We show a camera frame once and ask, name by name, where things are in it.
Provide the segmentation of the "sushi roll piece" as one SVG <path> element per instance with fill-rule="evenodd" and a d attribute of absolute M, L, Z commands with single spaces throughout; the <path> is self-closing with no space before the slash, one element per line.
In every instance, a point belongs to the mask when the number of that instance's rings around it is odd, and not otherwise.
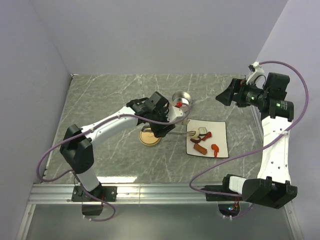
<path fill-rule="evenodd" d="M 208 133 L 208 130 L 206 127 L 199 127 L 198 130 L 199 130 L 200 136 L 205 136 Z"/>

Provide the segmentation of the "red bacon strip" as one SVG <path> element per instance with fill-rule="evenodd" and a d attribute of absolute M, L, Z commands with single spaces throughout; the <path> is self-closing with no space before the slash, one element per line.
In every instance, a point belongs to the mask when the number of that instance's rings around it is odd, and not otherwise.
<path fill-rule="evenodd" d="M 212 133 L 209 131 L 204 137 L 201 138 L 202 141 L 206 141 L 207 139 L 212 137 Z"/>

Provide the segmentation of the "metal serving tongs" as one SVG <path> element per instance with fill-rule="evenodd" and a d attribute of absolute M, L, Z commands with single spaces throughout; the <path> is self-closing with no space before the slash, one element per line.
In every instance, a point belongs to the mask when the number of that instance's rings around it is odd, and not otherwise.
<path fill-rule="evenodd" d="M 185 120 L 179 122 L 179 124 L 182 125 L 182 126 L 187 126 L 187 124 L 189 123 L 189 121 L 190 121 L 189 119 L 185 119 Z M 150 132 L 152 132 L 152 130 L 151 130 L 151 128 L 150 128 L 149 125 L 145 125 L 145 126 L 142 127 L 141 132 L 149 132 L 149 133 L 150 133 Z M 187 137 L 187 132 L 188 132 L 188 131 L 185 131 L 185 132 L 181 132 L 181 131 L 170 131 L 170 132 L 168 132 L 168 134 L 169 134 L 169 135 L 178 135 L 178 136 L 185 136 L 185 137 Z"/>

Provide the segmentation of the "dark red curved sausage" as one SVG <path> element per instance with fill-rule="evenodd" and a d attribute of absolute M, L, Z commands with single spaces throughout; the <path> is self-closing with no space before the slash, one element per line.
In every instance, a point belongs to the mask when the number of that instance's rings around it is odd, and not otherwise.
<path fill-rule="evenodd" d="M 195 144 L 198 144 L 199 142 L 202 141 L 202 138 L 198 136 L 197 138 L 191 138 L 190 141 Z"/>

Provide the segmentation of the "brown sausage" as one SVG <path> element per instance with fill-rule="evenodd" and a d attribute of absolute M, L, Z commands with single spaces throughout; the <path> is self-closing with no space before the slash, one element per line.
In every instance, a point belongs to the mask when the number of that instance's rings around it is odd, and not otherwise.
<path fill-rule="evenodd" d="M 196 143 L 193 146 L 193 149 L 196 150 L 197 152 L 199 152 L 202 155 L 206 155 L 208 150 L 206 148 L 204 148 L 203 146 L 201 146 L 200 144 Z"/>

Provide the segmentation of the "white round bun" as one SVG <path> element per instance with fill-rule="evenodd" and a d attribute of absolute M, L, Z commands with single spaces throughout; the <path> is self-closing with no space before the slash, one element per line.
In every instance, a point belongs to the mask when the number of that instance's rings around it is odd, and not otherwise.
<path fill-rule="evenodd" d="M 191 139 L 196 139 L 199 137 L 199 135 L 200 131 L 198 128 L 194 128 L 193 130 L 187 132 L 187 136 Z"/>

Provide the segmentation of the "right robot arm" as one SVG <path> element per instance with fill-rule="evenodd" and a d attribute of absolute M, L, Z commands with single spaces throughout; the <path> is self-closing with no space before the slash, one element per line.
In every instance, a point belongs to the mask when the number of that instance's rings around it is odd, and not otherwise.
<path fill-rule="evenodd" d="M 268 74 L 262 88 L 234 78 L 216 97 L 225 106 L 235 102 L 241 108 L 257 107 L 263 130 L 264 150 L 257 177 L 227 174 L 220 188 L 224 199 L 232 200 L 239 194 L 245 202 L 280 209 L 297 196 L 298 188 L 291 184 L 288 167 L 288 128 L 294 119 L 294 104 L 285 100 L 289 82 L 289 76 L 273 72 Z"/>

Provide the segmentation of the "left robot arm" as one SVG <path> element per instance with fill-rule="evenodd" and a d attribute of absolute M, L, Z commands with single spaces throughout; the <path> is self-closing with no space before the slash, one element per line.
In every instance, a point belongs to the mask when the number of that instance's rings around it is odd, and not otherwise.
<path fill-rule="evenodd" d="M 99 144 L 126 129 L 149 123 L 155 137 L 163 138 L 175 128 L 183 111 L 171 106 L 159 92 L 151 97 L 133 99 L 116 113 L 90 125 L 71 125 L 59 151 L 84 187 L 89 201 L 102 199 L 103 189 L 93 169 L 94 150 Z"/>

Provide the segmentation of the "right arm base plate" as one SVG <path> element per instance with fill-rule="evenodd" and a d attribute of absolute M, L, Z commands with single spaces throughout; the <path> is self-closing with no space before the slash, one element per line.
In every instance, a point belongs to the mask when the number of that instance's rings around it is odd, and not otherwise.
<path fill-rule="evenodd" d="M 224 189 L 222 185 L 205 185 L 202 190 L 209 192 L 217 192 L 217 193 L 228 193 L 228 194 L 236 194 L 231 190 Z M 243 198 L 240 196 L 230 196 L 230 195 L 221 195 L 221 194 L 205 194 L 205 198 L 207 202 L 223 202 L 223 201 L 243 201 Z"/>

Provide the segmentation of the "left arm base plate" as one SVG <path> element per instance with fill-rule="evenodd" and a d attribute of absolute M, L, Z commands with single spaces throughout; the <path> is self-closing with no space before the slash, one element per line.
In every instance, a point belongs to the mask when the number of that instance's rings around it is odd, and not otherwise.
<path fill-rule="evenodd" d="M 97 189 L 89 192 L 92 196 L 106 202 L 115 202 L 117 198 L 116 186 L 99 186 Z M 73 188 L 72 202 L 92 202 L 94 199 L 88 196 L 80 185 Z"/>

